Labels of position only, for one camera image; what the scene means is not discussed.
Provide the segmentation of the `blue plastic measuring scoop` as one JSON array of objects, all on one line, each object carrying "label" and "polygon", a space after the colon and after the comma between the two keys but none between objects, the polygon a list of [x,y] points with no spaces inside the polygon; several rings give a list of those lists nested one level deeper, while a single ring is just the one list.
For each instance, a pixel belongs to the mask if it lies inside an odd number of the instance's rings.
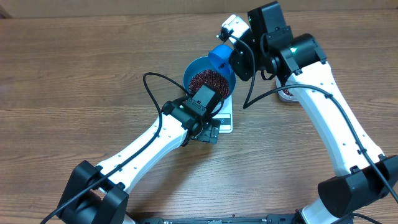
[{"label": "blue plastic measuring scoop", "polygon": [[232,72],[231,65],[229,64],[229,57],[232,52],[231,47],[221,44],[208,53],[208,58],[212,66],[214,66],[217,72],[226,77],[230,76]]}]

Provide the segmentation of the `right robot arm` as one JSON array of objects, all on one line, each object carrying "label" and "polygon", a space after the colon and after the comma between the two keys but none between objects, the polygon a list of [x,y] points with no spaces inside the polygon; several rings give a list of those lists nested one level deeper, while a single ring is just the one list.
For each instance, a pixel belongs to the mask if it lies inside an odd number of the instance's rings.
[{"label": "right robot arm", "polygon": [[320,44],[310,34],[294,36],[278,2],[230,16],[220,40],[230,41],[233,72],[243,81],[276,79],[301,104],[318,131],[335,176],[318,184],[318,198],[297,211],[293,223],[341,223],[358,209],[396,196],[397,157],[386,156],[366,134],[341,94]]}]

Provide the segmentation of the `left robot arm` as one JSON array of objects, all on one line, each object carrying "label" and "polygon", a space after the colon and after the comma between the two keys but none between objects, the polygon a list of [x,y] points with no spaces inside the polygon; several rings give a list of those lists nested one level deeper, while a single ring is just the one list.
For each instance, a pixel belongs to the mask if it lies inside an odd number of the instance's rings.
[{"label": "left robot arm", "polygon": [[174,149],[190,140],[215,144],[220,122],[213,110],[222,97],[208,85],[193,96],[168,101],[150,128],[125,149],[96,166],[78,164],[55,212],[64,223],[132,223],[129,194],[139,180]]}]

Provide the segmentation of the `white digital kitchen scale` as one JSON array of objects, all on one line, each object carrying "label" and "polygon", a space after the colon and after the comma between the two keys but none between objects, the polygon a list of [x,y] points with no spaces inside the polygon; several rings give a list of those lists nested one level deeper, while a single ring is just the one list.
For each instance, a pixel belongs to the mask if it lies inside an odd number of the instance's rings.
[{"label": "white digital kitchen scale", "polygon": [[231,95],[227,97],[224,100],[223,106],[221,106],[221,103],[218,103],[213,113],[220,108],[221,110],[213,118],[218,119],[221,123],[219,133],[229,134],[233,131],[233,97]]}]

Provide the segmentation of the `red beans in bowl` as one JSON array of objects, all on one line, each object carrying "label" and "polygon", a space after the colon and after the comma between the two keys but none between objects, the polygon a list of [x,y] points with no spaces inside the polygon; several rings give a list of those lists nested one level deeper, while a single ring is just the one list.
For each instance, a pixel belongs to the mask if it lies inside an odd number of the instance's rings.
[{"label": "red beans in bowl", "polygon": [[196,93],[203,85],[217,91],[224,99],[230,95],[229,83],[221,73],[214,70],[206,69],[197,73],[189,82],[189,90]]}]

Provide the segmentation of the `teal metal bowl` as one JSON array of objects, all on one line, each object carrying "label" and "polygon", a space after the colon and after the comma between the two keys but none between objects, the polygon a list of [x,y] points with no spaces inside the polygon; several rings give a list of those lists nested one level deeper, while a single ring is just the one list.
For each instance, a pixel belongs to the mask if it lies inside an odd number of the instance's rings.
[{"label": "teal metal bowl", "polygon": [[[216,69],[214,68],[214,66],[212,66],[212,64],[209,61],[208,56],[205,57],[200,57],[197,58],[196,60],[194,60],[185,70],[185,73],[183,75],[183,86],[190,92],[189,90],[189,82],[190,80],[197,74],[200,73],[206,69],[210,69],[210,70],[214,70],[216,71]],[[226,77],[224,76],[228,83],[229,83],[229,89],[230,89],[230,95],[233,93],[235,87],[236,87],[236,77],[234,72],[231,72],[231,75]]]}]

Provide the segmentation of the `clear plastic food container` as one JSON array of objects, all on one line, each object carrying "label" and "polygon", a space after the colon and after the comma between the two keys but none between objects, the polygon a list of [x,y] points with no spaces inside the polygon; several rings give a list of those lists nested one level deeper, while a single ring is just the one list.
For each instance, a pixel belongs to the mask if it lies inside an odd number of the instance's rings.
[{"label": "clear plastic food container", "polygon": [[[279,81],[278,78],[276,78],[275,84],[276,84],[277,88],[280,88],[280,87],[284,86],[284,85],[281,84],[281,82]],[[298,103],[299,102],[298,99],[296,99],[296,97],[294,97],[294,95],[293,96],[287,96],[283,92],[283,90],[279,91],[278,95],[279,95],[280,100],[282,100],[282,101],[289,102],[289,103]]]}]

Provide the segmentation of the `red adzuki beans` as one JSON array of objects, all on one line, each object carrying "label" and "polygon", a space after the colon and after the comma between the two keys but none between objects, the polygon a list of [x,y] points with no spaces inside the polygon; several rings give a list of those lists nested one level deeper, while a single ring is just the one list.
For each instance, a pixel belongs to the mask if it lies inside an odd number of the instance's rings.
[{"label": "red adzuki beans", "polygon": [[283,92],[287,95],[287,96],[293,96],[293,94],[291,94],[291,92],[288,89],[284,89]]}]

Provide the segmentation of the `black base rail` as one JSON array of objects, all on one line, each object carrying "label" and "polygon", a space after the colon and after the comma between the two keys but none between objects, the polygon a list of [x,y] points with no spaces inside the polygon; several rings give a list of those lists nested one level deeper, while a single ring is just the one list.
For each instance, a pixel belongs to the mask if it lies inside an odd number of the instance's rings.
[{"label": "black base rail", "polygon": [[229,218],[142,218],[138,224],[305,224],[301,214],[269,214],[266,217],[229,217]]}]

